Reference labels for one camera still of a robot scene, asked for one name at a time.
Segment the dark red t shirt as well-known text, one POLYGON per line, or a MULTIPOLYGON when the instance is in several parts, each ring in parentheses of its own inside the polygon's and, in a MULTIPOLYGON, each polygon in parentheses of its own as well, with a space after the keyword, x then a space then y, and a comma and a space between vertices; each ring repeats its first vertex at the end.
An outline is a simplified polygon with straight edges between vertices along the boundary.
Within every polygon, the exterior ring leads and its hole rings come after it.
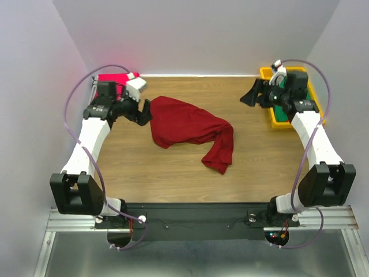
POLYGON ((232 164, 234 129, 232 125, 210 112, 178 99, 159 96, 152 100, 153 119, 150 129, 155 144, 169 148, 174 144, 204 144, 213 146, 202 158, 204 166, 225 174, 232 164))

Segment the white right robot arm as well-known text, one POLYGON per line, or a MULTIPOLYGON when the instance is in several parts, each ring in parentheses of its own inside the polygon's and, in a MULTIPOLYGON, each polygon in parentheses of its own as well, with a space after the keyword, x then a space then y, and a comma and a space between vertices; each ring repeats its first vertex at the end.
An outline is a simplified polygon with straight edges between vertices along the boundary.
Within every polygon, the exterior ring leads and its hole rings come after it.
POLYGON ((304 147, 303 159, 309 171, 291 193, 273 197, 265 211, 268 223, 278 225, 286 215, 308 208, 342 206, 356 177, 356 169, 346 164, 333 148, 321 122, 317 103, 308 97, 308 74, 287 70, 270 80, 258 78, 240 101, 250 107, 281 107, 304 147))

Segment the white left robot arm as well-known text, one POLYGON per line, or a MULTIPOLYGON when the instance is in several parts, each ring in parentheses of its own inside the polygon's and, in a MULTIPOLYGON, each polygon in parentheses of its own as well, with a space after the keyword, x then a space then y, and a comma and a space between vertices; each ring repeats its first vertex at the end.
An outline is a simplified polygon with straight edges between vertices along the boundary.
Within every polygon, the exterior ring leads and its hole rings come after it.
POLYGON ((60 214, 108 217, 115 227, 123 227, 132 217, 126 202, 106 196, 104 181, 96 182, 101 174, 97 159, 104 140, 117 118, 125 117, 140 126, 151 119, 150 101, 138 109, 141 93, 147 82, 136 77, 119 84, 97 81, 96 96, 83 112, 81 133, 76 146, 60 173, 53 173, 50 186, 60 214))

